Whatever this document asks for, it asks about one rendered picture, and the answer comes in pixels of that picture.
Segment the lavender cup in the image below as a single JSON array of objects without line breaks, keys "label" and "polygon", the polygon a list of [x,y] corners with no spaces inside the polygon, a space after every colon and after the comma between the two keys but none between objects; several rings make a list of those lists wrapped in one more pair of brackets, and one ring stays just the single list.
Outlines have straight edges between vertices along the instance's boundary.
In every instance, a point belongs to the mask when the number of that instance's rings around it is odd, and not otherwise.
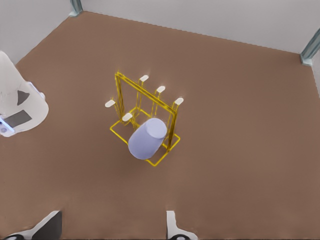
[{"label": "lavender cup", "polygon": [[159,118],[150,118],[131,135],[128,149],[137,159],[149,159],[160,148],[166,134],[166,124]]}]

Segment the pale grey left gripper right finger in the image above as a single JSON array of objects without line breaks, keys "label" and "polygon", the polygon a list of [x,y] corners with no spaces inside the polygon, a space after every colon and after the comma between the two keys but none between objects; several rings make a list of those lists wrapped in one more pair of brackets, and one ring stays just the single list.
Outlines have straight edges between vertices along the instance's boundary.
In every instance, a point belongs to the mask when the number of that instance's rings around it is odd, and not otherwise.
[{"label": "pale grey left gripper right finger", "polygon": [[176,215],[173,210],[166,211],[166,239],[167,240],[198,240],[198,236],[177,226]]}]

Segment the silver frame post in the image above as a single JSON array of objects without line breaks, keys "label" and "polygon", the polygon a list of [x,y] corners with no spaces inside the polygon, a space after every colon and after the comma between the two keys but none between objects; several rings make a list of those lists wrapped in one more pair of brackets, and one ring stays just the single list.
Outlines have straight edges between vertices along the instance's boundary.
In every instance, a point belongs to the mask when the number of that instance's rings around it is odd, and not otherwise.
[{"label": "silver frame post", "polygon": [[71,4],[71,12],[69,13],[70,17],[77,17],[79,14],[83,12],[83,7],[81,0],[69,0]]},{"label": "silver frame post", "polygon": [[313,35],[311,40],[305,46],[303,51],[300,53],[300,60],[301,63],[305,66],[312,66],[313,65],[313,57],[320,49],[320,28],[316,31]]}]

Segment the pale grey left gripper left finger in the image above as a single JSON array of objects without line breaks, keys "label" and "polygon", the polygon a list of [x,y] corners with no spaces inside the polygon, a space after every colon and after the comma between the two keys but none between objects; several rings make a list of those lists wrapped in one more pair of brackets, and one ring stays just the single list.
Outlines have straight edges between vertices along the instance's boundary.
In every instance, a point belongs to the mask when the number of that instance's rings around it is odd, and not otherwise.
[{"label": "pale grey left gripper left finger", "polygon": [[12,233],[2,240],[60,240],[62,236],[62,216],[62,211],[52,211],[33,228]]}]

